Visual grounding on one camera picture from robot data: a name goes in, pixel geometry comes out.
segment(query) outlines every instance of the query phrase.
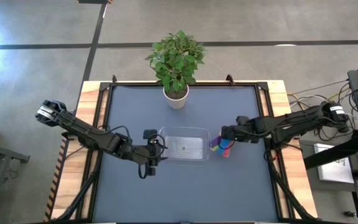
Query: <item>colorful object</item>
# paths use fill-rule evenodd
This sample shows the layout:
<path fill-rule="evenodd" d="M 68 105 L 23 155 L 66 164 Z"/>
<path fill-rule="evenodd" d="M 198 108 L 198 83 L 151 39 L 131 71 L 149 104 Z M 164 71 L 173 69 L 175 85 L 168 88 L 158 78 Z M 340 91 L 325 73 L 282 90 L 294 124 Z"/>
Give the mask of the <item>colorful object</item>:
<path fill-rule="evenodd" d="M 223 155 L 227 158 L 230 155 L 230 147 L 233 144 L 234 141 L 222 139 L 220 136 L 218 136 L 209 142 L 209 147 L 212 151 L 217 152 L 218 154 Z"/>

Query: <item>black floor stripe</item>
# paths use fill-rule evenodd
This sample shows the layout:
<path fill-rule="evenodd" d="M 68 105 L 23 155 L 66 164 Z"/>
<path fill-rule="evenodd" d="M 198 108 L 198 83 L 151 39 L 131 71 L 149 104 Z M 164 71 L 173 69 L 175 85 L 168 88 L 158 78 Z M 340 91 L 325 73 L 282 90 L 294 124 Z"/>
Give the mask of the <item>black floor stripe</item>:
<path fill-rule="evenodd" d="M 92 44 L 5 44 L 0 50 L 29 50 L 29 49 L 87 49 Z"/>
<path fill-rule="evenodd" d="M 98 48 L 125 49 L 125 48 L 151 48 L 153 43 L 105 43 L 98 44 Z M 256 47 L 292 44 L 297 46 L 313 45 L 358 45 L 358 40 L 294 40 L 294 41 L 220 41 L 200 42 L 205 47 Z"/>
<path fill-rule="evenodd" d="M 88 81 L 90 79 L 92 64 L 93 64 L 93 60 L 94 60 L 94 55 L 96 54 L 96 49 L 98 48 L 98 42 L 99 42 L 100 32 L 102 30 L 102 25 L 103 25 L 103 20 L 104 20 L 104 12 L 106 10 L 106 7 L 107 7 L 106 4 L 103 4 L 100 7 L 98 23 L 96 24 L 96 28 L 94 30 L 92 46 L 91 46 L 91 49 L 89 50 L 89 55 L 88 55 L 88 59 L 86 61 L 86 65 L 85 65 L 84 75 L 82 77 L 82 82 Z"/>

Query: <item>gray floor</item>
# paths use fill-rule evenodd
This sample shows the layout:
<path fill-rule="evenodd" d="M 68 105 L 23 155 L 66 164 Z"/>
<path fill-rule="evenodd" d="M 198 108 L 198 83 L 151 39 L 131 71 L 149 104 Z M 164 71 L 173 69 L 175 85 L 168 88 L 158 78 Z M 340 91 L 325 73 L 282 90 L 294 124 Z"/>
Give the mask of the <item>gray floor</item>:
<path fill-rule="evenodd" d="M 0 44 L 90 43 L 99 10 L 74 0 L 0 0 Z M 114 0 L 99 42 L 155 42 L 178 29 L 199 41 L 352 40 L 358 39 L 358 0 Z M 277 79 L 291 92 L 344 80 L 348 70 L 358 68 L 358 45 L 207 50 L 197 79 L 222 80 L 228 73 L 238 80 Z M 29 164 L 12 165 L 20 176 L 1 190 L 0 223 L 43 219 L 62 130 L 36 122 L 34 114 L 44 99 L 75 107 L 88 52 L 0 50 L 0 146 L 31 155 Z M 149 49 L 99 49 L 90 80 L 110 80 L 113 74 L 119 80 L 154 80 L 144 60 L 148 54 Z M 340 87 L 303 95 L 330 96 Z M 354 222 L 340 214 L 354 210 L 346 192 L 313 195 L 320 218 Z"/>

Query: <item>white flower pot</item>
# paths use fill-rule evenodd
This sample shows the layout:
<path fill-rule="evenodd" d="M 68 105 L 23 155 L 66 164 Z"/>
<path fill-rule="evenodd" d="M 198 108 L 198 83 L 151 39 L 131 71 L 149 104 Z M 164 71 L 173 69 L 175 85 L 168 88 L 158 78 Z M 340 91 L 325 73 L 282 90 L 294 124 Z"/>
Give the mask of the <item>white flower pot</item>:
<path fill-rule="evenodd" d="M 165 90 L 164 88 L 162 88 L 162 92 L 164 93 L 164 96 L 166 97 L 167 101 L 168 101 L 168 104 L 172 107 L 172 109 L 180 109 L 182 108 L 185 103 L 186 103 L 186 98 L 187 98 L 187 95 L 189 95 L 189 86 L 187 86 L 187 92 L 186 92 L 186 95 L 183 97 L 183 98 L 180 98 L 178 100 L 173 100 L 171 98 L 169 98 L 166 94 L 165 94 Z"/>

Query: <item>clear plastic container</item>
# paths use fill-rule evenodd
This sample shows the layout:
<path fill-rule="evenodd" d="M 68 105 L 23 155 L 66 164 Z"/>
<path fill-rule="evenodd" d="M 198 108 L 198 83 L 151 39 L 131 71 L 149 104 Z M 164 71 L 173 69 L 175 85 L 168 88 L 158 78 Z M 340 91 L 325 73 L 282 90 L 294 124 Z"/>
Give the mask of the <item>clear plastic container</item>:
<path fill-rule="evenodd" d="M 205 161 L 209 153 L 209 132 L 203 128 L 162 127 L 159 134 L 168 147 L 163 157 L 174 161 Z"/>

